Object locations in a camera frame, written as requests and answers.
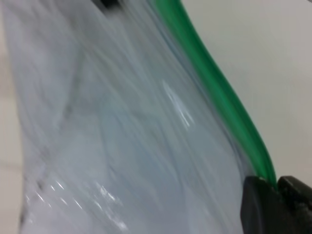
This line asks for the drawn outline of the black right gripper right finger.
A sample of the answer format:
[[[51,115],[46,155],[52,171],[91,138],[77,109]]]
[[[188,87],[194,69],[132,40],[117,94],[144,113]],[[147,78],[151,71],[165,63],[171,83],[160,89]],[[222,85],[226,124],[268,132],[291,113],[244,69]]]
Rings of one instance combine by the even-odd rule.
[[[299,226],[300,234],[312,233],[312,188],[294,176],[282,176],[278,190]]]

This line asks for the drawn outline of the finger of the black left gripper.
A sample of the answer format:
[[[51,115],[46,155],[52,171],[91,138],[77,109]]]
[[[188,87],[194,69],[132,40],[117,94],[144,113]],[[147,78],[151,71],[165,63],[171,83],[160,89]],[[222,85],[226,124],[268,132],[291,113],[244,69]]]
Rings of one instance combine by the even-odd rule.
[[[121,8],[119,0],[94,0],[94,4],[101,11],[115,10]]]

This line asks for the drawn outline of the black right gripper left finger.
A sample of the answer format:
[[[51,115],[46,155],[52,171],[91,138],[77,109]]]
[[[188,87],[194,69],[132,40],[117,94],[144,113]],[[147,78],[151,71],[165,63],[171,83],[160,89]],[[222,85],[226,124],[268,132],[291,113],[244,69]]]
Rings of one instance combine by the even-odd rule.
[[[299,234],[281,196],[265,180],[248,176],[243,184],[240,219],[245,234]]]

